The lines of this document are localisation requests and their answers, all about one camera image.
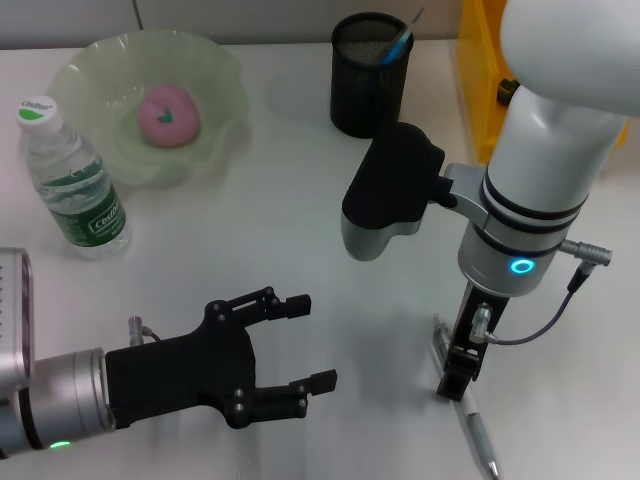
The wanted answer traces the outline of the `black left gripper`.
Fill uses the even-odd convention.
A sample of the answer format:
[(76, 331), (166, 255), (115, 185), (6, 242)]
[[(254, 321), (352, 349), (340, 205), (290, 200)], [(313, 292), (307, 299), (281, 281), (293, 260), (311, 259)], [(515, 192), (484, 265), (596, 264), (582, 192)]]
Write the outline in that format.
[(308, 294), (281, 300), (268, 286), (207, 304), (202, 323), (188, 334), (108, 352), (116, 427), (196, 406), (218, 410), (233, 428), (305, 418), (309, 397), (333, 392), (337, 372), (256, 388), (256, 360), (244, 326), (307, 316), (311, 305)]

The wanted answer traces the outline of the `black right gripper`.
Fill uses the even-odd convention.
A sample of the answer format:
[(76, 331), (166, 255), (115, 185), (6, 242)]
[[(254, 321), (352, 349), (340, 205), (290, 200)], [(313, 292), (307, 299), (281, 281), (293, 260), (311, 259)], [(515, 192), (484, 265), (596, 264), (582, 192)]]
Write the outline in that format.
[(477, 379), (487, 349), (487, 344), (478, 345), (469, 339), (474, 314), (481, 304), (488, 304), (491, 316), (487, 329), (493, 332), (508, 302), (508, 297), (487, 293), (471, 282), (467, 283), (450, 347), (444, 349), (438, 395), (454, 401), (462, 399), (469, 383)]

